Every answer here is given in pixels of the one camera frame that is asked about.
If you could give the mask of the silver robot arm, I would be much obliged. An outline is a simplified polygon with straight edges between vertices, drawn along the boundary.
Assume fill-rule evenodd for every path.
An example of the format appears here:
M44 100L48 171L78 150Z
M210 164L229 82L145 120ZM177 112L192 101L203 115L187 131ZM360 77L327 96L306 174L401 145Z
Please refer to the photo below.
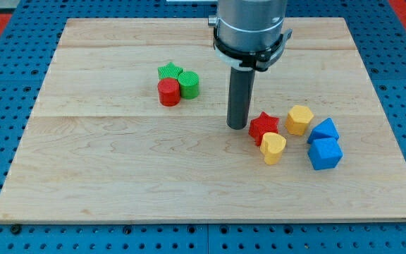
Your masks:
M292 35L281 31L286 7L286 0L219 0L209 19L216 55L239 71L266 71Z

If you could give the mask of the black bracket on arm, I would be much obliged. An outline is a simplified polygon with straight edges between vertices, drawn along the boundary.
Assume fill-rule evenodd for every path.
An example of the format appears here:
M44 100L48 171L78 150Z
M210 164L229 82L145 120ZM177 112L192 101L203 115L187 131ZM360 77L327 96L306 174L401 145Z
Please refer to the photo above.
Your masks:
M239 71L264 72L280 59L285 50L285 44L292 37L292 33L293 30L291 28L287 29L283 34L280 34L276 42L265 50L243 52L232 49L224 44L218 35L218 28L214 28L213 48L216 51L216 55L232 68Z

